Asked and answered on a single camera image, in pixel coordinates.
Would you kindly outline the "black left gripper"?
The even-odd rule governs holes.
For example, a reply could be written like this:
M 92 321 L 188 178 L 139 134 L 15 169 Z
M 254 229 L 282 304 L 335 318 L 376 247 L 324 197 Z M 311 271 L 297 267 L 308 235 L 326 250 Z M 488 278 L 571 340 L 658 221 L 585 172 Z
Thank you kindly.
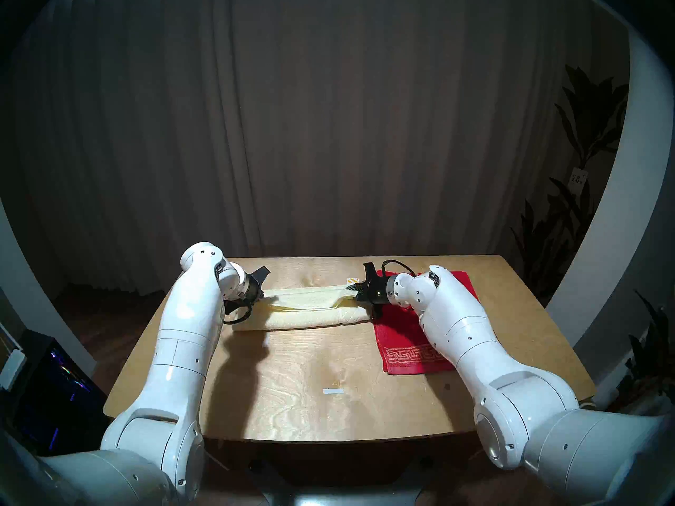
M 244 276 L 240 303 L 241 306 L 251 306 L 247 312 L 251 316 L 266 316 L 270 314 L 270 300 L 259 300 L 263 296 L 262 284 L 270 274 L 266 266 L 259 267 L 252 272 L 252 276 Z

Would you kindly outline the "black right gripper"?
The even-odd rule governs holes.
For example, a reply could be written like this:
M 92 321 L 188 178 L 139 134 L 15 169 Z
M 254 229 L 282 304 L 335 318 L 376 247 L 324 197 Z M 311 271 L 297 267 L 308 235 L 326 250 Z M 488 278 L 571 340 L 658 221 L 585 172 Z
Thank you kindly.
M 352 283 L 352 290 L 368 290 L 368 298 L 357 294 L 354 298 L 357 305 L 363 307 L 369 318 L 382 318 L 383 305 L 391 304 L 393 295 L 393 277 L 379 277 L 374 263 L 364 262 L 364 279 Z

